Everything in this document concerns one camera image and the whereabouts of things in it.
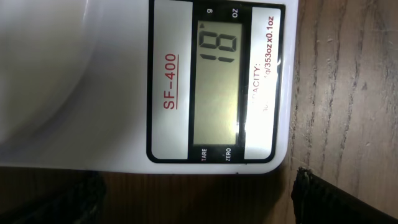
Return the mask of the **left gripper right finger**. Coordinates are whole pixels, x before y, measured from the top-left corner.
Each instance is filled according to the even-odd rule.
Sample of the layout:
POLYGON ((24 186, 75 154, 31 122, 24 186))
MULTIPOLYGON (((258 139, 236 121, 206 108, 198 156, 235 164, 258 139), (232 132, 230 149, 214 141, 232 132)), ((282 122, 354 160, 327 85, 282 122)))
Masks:
POLYGON ((298 224, 397 224, 397 219, 299 167, 291 198, 298 224))

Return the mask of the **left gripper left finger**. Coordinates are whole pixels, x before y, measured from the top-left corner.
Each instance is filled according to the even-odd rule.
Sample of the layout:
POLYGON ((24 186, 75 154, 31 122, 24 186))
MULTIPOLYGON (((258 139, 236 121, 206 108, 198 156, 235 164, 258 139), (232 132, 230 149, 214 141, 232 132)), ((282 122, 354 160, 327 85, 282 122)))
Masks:
POLYGON ((81 179, 60 190, 2 213, 1 223, 96 223, 105 195, 103 176, 88 171, 81 179))

